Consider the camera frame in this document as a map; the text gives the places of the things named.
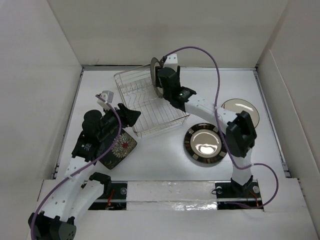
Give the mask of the dark patterned rim plate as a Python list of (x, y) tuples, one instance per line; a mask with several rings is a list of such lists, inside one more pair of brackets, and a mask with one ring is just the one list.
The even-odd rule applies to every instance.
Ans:
[(218, 127), (211, 123), (198, 123), (185, 133), (184, 149), (196, 162), (215, 165), (227, 155)]

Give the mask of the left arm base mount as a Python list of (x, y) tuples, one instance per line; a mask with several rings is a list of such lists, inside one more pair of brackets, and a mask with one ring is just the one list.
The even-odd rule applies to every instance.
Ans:
[(98, 181), (103, 185), (103, 194), (89, 207), (89, 210), (121, 211), (127, 209), (127, 181), (113, 181), (103, 173), (95, 172), (90, 177), (91, 181)]

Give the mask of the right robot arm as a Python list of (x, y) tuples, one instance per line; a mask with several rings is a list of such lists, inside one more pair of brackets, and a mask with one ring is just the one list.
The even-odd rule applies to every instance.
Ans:
[(251, 154), (257, 133), (250, 114), (246, 111), (236, 113), (201, 97), (196, 91), (181, 86), (180, 67), (154, 68), (152, 82), (155, 88), (162, 89), (162, 98), (174, 108), (195, 115), (218, 127), (221, 140), (232, 161), (231, 191), (242, 197), (249, 191), (253, 181)]

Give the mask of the black square floral plate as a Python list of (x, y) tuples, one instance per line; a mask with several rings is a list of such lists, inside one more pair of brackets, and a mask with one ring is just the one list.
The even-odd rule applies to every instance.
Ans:
[(137, 144), (137, 141), (122, 129), (113, 148), (99, 161), (107, 169), (112, 170), (134, 150)]

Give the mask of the brown rimmed cream plate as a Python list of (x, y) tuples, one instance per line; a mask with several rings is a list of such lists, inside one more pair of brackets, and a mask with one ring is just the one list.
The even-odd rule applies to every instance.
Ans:
[(159, 98), (163, 98), (163, 88), (160, 84), (160, 80), (158, 78), (158, 71), (162, 68), (162, 63), (156, 58), (153, 57), (150, 61), (150, 76), (153, 88), (155, 90), (156, 95)]

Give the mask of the cream plate with tree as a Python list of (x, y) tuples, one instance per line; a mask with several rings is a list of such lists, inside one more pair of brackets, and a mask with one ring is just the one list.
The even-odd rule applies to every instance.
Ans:
[(260, 122), (260, 115), (257, 108), (252, 103), (244, 99), (240, 99), (240, 98), (229, 99), (225, 101), (221, 105), (221, 107), (236, 113), (241, 113), (242, 111), (246, 111), (247, 113), (250, 114), (250, 117), (253, 122), (253, 126), (255, 128), (258, 126)]

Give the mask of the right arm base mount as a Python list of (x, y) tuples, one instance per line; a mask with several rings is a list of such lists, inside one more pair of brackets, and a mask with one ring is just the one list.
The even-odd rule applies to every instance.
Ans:
[(218, 210), (245, 209), (241, 205), (256, 209), (263, 204), (258, 181), (253, 177), (244, 186), (232, 179), (216, 181), (211, 194), (216, 196)]

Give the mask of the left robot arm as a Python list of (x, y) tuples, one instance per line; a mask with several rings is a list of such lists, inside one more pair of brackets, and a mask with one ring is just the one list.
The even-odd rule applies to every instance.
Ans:
[(141, 112), (120, 103), (102, 103), (103, 111), (83, 116), (82, 131), (71, 153), (64, 179), (42, 200), (28, 224), (33, 240), (72, 240), (76, 224), (98, 198), (114, 194), (110, 176), (95, 172), (100, 162), (109, 170), (120, 164), (137, 146), (125, 128), (133, 127)]

